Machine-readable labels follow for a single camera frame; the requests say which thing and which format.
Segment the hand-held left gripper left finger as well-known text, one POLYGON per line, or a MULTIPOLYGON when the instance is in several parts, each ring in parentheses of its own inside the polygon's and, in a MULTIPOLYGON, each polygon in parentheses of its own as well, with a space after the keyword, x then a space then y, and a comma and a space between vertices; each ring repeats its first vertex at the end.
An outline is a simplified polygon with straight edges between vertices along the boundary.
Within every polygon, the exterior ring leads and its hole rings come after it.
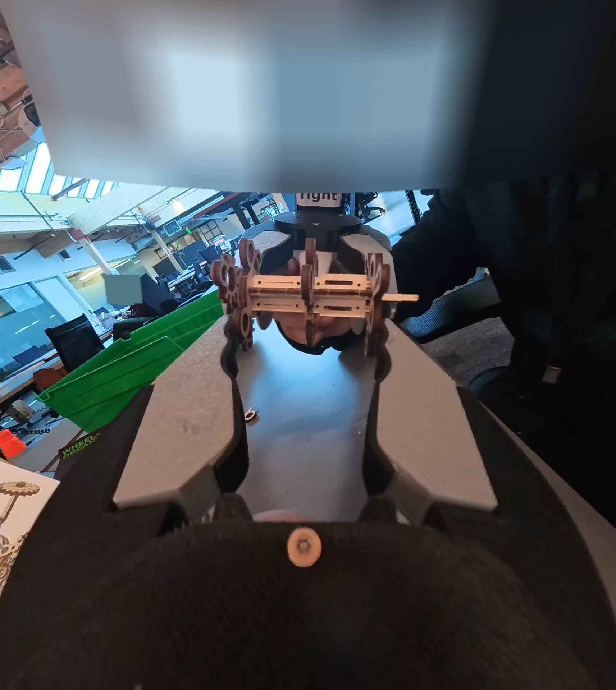
POLYGON ((248 471, 233 323, 223 316, 154 381, 114 504, 208 510, 248 471))

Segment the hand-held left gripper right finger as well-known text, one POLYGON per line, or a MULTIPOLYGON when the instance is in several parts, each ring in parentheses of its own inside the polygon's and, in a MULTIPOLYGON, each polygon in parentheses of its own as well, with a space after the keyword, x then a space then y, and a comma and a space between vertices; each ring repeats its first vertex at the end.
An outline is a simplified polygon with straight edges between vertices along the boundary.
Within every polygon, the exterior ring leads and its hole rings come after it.
POLYGON ((365 431, 369 496, 399 511, 498 505, 455 380, 392 322, 384 323, 365 431))

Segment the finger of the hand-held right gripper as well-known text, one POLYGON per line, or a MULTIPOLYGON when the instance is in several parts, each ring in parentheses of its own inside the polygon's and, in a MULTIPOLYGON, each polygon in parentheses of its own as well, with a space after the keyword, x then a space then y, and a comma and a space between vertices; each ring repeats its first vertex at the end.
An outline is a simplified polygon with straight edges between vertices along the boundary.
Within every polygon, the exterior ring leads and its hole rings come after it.
POLYGON ((259 273, 263 275, 289 275, 289 263, 294 258, 292 237, 280 230, 274 224, 261 224, 248 229, 240 239, 240 267, 244 265, 244 244, 246 240, 253 243, 255 250, 260 253, 261 265, 259 273))
POLYGON ((386 235, 370 227, 341 235, 338 242, 338 273, 365 274, 369 254, 381 253, 383 263, 390 266, 390 284, 387 292, 397 293, 396 272, 391 255, 391 244, 386 235))

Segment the wooden gear model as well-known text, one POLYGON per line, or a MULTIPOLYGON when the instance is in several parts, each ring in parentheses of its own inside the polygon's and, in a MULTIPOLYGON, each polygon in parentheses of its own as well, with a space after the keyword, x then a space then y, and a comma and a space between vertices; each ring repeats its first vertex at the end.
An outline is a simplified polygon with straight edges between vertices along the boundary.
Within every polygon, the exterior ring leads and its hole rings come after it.
POLYGON ((306 339, 314 343, 313 322, 317 317, 359 319, 364 330, 364 354, 374 357, 387 337, 386 320, 400 303, 414 303, 417 295, 389 294, 390 266, 381 253, 368 256, 366 273, 338 273, 338 251, 318 251, 315 239, 305 241, 304 249, 295 250, 299 263, 297 275, 263 275, 261 258, 253 243, 244 244, 244 265, 240 267, 240 243, 237 259, 224 254, 211 264, 210 278, 218 288, 218 297, 233 323, 233 332, 244 350, 252 346, 252 330, 268 327, 274 312, 303 313, 306 339))

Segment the black model kit box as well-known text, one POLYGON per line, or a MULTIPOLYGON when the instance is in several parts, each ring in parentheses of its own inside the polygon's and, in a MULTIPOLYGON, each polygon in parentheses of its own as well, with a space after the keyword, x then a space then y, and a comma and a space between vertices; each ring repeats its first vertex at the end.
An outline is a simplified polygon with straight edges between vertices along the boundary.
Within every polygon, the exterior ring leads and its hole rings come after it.
POLYGON ((71 468, 81 459, 84 451, 99 437, 99 432, 84 434, 72 444, 65 446, 59 452, 59 463, 54 472, 54 479, 62 481, 71 468))

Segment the person's right hand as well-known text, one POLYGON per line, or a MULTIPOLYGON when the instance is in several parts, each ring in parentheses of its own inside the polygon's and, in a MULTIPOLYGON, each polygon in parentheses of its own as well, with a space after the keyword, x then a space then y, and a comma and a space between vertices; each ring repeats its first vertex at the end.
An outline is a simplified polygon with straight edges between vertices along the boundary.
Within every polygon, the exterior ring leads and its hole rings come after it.
POLYGON ((273 319, 285 340, 307 355, 321 355, 328 349, 344 351, 364 338, 359 319, 317 317, 313 322, 314 343, 306 339, 306 319, 303 313, 274 312, 273 319))

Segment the green plastic bin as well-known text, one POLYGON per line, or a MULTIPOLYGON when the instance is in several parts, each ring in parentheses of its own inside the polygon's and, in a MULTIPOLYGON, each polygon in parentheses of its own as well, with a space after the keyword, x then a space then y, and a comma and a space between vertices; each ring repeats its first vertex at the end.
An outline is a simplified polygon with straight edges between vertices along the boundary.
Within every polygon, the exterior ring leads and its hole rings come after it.
POLYGON ((217 288, 209 289, 172 313, 133 331, 127 340, 120 339, 114 344, 120 343, 125 352, 130 352, 161 338, 168 338, 181 350, 186 350, 224 315, 217 288))
POLYGON ((94 432, 113 421, 141 389, 182 353, 172 335, 119 339, 38 398, 82 431, 94 432))

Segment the grey mesh office chair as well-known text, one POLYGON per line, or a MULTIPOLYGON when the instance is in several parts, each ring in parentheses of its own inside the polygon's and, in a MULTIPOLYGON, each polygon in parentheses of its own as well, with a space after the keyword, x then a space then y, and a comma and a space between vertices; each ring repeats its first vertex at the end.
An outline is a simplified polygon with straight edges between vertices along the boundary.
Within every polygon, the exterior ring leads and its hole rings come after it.
POLYGON ((488 274, 436 299, 408 319, 407 333, 460 384, 510 363, 514 338, 501 320, 501 300, 488 274))

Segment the black office chair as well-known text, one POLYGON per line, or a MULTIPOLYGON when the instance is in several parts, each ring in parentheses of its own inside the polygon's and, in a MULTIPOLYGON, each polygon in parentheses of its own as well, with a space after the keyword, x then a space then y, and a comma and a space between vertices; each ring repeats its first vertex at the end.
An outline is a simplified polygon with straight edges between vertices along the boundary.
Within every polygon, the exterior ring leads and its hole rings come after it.
POLYGON ((45 334, 61 358, 64 369, 71 373, 105 349, 86 315, 46 328, 45 334))

